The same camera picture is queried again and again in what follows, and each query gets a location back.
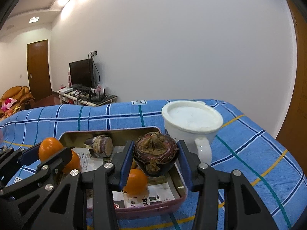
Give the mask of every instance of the small orange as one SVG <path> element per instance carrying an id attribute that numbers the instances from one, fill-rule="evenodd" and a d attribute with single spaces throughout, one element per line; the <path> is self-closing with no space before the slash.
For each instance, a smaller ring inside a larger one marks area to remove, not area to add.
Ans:
<path id="1" fill-rule="evenodd" d="M 70 171 L 72 170 L 79 170 L 79 171 L 81 170 L 79 156 L 73 150 L 72 150 L 72 153 L 73 153 L 72 160 L 62 170 L 64 174 L 69 174 Z"/>
<path id="2" fill-rule="evenodd" d="M 137 195 L 144 192 L 147 188 L 147 176 L 142 170 L 131 169 L 124 192 L 129 195 Z"/>
<path id="3" fill-rule="evenodd" d="M 43 162 L 63 148 L 64 146 L 59 140 L 54 137 L 47 137 L 39 146 L 38 157 Z"/>

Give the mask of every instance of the tablecloth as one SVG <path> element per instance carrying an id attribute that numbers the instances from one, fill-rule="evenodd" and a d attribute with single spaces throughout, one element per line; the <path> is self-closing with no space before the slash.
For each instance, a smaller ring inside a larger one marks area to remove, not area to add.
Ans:
<path id="1" fill-rule="evenodd" d="M 0 122 L 3 144 L 18 149 L 66 131 L 157 126 L 164 132 L 161 109 L 171 100 L 140 100 L 101 107 L 59 105 L 21 111 Z M 211 166 L 241 170 L 254 186 L 280 230 L 290 229 L 307 206 L 307 181 L 293 156 L 270 134 L 234 105 L 201 100 L 221 113 L 224 125 L 212 143 Z M 32 175 L 39 161 L 22 167 L 9 184 Z M 177 212 L 137 220 L 120 220 L 123 230 L 191 229 L 198 193 L 188 197 Z M 224 227 L 224 193 L 219 192 L 218 230 Z"/>

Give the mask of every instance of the wall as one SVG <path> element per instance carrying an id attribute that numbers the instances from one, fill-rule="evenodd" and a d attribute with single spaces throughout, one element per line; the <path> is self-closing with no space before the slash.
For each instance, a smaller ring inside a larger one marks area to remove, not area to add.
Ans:
<path id="1" fill-rule="evenodd" d="M 95 58 L 119 101 L 214 98 L 276 137 L 296 71 L 286 0 L 71 0 L 53 22 L 53 83 Z"/>
<path id="2" fill-rule="evenodd" d="M 29 86 L 27 44 L 47 39 L 50 42 L 50 36 L 51 24 L 45 24 L 28 27 L 0 38 L 0 96 L 13 86 Z M 53 87 L 51 70 L 50 81 L 51 87 Z"/>

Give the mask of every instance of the black flat screen tv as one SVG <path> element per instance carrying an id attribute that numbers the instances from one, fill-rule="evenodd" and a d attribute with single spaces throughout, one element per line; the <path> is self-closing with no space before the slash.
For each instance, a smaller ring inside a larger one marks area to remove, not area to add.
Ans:
<path id="1" fill-rule="evenodd" d="M 93 60 L 85 59 L 69 63 L 72 85 L 95 88 Z"/>

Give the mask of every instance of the brown wooden panel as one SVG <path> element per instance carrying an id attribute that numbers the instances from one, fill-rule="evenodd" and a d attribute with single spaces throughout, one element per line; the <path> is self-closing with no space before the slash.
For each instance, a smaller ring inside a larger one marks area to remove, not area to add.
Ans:
<path id="1" fill-rule="evenodd" d="M 296 6 L 287 1 L 297 38 L 297 72 L 289 110 L 276 139 L 307 173 L 307 23 Z"/>
<path id="2" fill-rule="evenodd" d="M 52 90 L 48 63 L 48 40 L 28 44 L 27 64 L 30 90 L 35 101 L 50 96 Z"/>

